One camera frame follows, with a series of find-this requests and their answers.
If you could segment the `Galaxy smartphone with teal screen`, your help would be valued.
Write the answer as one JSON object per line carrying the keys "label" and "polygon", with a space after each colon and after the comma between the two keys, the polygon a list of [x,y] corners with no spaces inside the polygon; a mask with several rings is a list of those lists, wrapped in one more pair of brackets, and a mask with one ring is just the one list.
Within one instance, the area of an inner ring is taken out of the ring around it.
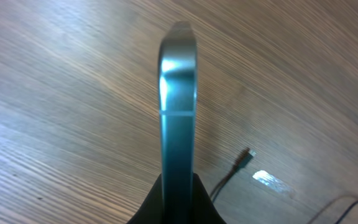
{"label": "Galaxy smartphone with teal screen", "polygon": [[190,23],[179,21],[158,56],[164,223],[190,222],[197,88],[196,38]]}

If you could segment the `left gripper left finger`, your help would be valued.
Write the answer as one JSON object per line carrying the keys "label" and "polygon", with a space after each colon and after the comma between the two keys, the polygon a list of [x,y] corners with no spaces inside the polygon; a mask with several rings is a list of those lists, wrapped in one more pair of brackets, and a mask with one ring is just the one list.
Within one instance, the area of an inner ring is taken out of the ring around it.
{"label": "left gripper left finger", "polygon": [[162,224],[162,175],[157,177],[142,205],[127,224]]}

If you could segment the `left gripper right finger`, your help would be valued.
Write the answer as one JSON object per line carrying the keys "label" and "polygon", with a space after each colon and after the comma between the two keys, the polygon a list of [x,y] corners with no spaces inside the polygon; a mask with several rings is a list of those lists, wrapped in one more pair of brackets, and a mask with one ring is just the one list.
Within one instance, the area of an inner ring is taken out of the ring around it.
{"label": "left gripper right finger", "polygon": [[200,177],[193,174],[191,222],[193,224],[226,224],[215,209]]}

